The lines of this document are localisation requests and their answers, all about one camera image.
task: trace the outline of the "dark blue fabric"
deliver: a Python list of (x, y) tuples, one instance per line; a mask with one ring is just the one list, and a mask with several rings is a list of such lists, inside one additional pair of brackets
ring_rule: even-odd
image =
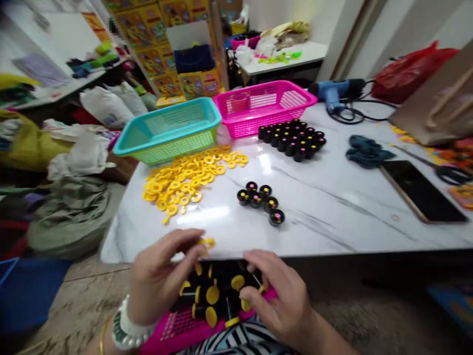
[(346, 152), (347, 159), (365, 169), (378, 168), (383, 161), (396, 156), (388, 150), (383, 150), (375, 140), (364, 136), (352, 135), (349, 142), (352, 148)]
[(45, 323), (70, 265), (66, 260), (18, 260), (0, 284), (0, 334), (19, 333)]

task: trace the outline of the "person's right hand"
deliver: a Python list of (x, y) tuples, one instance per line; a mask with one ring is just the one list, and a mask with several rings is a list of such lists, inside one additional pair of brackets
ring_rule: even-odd
[(302, 354), (318, 353), (323, 346), (318, 315), (310, 305), (307, 288), (296, 270), (269, 251), (248, 251), (243, 258), (250, 263), (250, 269), (256, 267), (263, 273), (265, 289), (271, 284), (278, 298), (268, 302), (251, 286), (240, 291), (240, 298), (255, 310), (279, 341)]

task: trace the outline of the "marble tabletop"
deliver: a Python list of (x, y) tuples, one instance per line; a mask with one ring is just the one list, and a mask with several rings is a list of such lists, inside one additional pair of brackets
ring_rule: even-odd
[[(372, 117), (387, 117), (392, 109), (358, 103)], [(354, 253), (446, 250), (473, 248), (473, 224), (433, 225), (421, 222), (379, 169), (365, 170), (348, 161), (345, 153), (352, 134), (377, 140), (399, 159), (410, 160), (447, 199), (448, 185), (433, 170), (389, 144), (401, 144), (387, 122), (365, 121), (343, 125), (333, 121), (324, 104), (309, 107), (302, 120), (325, 132), (327, 144), (313, 160), (296, 163), (256, 137), (232, 142), (249, 158), (242, 168), (227, 169), (202, 188), (203, 198), (190, 204), (169, 225), (164, 212), (142, 198), (150, 167), (140, 163), (128, 185), (118, 213), (101, 248), (105, 263), (132, 262), (138, 252), (174, 228), (204, 228), (216, 246), (209, 258), (240, 258), (245, 250), (272, 250), (280, 256), (318, 256)], [(218, 140), (230, 141), (225, 126)], [(425, 156), (416, 145), (404, 144)], [(278, 228), (268, 223), (263, 209), (239, 205), (236, 194), (248, 181), (273, 188), (286, 220)], [(473, 212), (461, 211), (473, 218)]]

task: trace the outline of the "pink plastic basket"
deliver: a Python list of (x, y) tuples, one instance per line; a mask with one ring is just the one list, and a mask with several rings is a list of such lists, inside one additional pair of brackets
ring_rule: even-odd
[(311, 93), (286, 80), (229, 91), (213, 100), (234, 139), (253, 136), (260, 126), (300, 118), (307, 107), (317, 103)]
[[(264, 297), (270, 300), (276, 298), (277, 293), (274, 289), (270, 289)], [(240, 321), (246, 320), (254, 314), (253, 310), (247, 313), (240, 311)], [(211, 328), (205, 320), (192, 319), (192, 308), (176, 313), (168, 312), (139, 353), (140, 355), (171, 354), (198, 344), (222, 330), (225, 330), (223, 319), (214, 328)]]

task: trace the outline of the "red plastic bag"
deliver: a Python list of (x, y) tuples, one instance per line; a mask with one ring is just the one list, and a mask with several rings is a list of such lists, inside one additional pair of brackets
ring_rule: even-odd
[(402, 104), (428, 78), (460, 50), (437, 49), (439, 41), (428, 48), (407, 54), (380, 71), (373, 84), (372, 96), (394, 104)]

